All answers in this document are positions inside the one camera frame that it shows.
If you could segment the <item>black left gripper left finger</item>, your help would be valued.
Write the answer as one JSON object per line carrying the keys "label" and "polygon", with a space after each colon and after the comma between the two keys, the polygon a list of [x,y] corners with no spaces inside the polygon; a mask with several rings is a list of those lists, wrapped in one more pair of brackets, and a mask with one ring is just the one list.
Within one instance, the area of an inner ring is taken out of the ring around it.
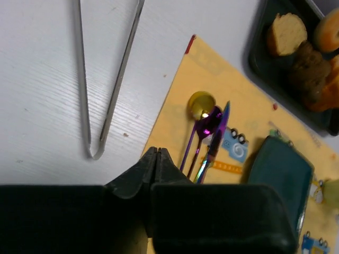
{"label": "black left gripper left finger", "polygon": [[104,187],[120,199],[132,199],[149,186],[156,167],[158,149],[149,148],[139,161]]}

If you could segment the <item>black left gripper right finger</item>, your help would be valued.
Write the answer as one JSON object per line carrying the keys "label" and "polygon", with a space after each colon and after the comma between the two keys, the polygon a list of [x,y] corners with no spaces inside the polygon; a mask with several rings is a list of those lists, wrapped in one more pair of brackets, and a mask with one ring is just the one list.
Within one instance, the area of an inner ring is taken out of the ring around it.
{"label": "black left gripper right finger", "polygon": [[169,151],[159,148],[157,153],[154,183],[161,184],[193,184],[173,163]]}

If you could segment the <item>metal tongs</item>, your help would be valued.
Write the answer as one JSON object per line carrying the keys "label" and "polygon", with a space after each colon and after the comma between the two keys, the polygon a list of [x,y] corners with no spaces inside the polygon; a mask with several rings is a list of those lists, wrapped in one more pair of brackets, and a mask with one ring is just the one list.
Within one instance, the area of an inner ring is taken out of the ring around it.
{"label": "metal tongs", "polygon": [[112,118],[115,110],[115,106],[118,101],[120,88],[122,85],[123,77],[128,64],[129,56],[132,49],[132,44],[137,32],[140,16],[144,6],[144,1],[137,1],[135,7],[135,15],[133,23],[129,32],[126,47],[123,52],[121,64],[118,70],[117,78],[114,83],[114,88],[110,101],[108,103],[108,109],[103,122],[100,138],[98,141],[98,149],[96,153],[91,152],[91,124],[90,124],[90,111],[88,104],[88,92],[87,92],[87,80],[86,80],[86,65],[85,65],[85,50],[84,50],[84,37],[83,37],[83,23],[82,23],[82,7],[81,1],[72,1],[73,21],[74,21],[74,36],[75,36],[75,55],[77,64],[77,80],[79,88],[79,102],[80,102],[80,115],[81,115],[81,127],[84,141],[84,150],[86,156],[92,160],[99,160],[105,150],[106,141],[110,131]]}

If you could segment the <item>sliced bread loaf piece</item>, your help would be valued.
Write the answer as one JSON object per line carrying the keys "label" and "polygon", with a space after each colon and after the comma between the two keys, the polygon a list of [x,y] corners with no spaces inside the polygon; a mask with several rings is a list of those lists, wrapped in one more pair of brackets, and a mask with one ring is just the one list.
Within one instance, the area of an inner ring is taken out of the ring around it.
{"label": "sliced bread loaf piece", "polygon": [[274,57],[289,56],[307,40],[302,19],[292,13],[276,15],[266,35],[266,46]]}

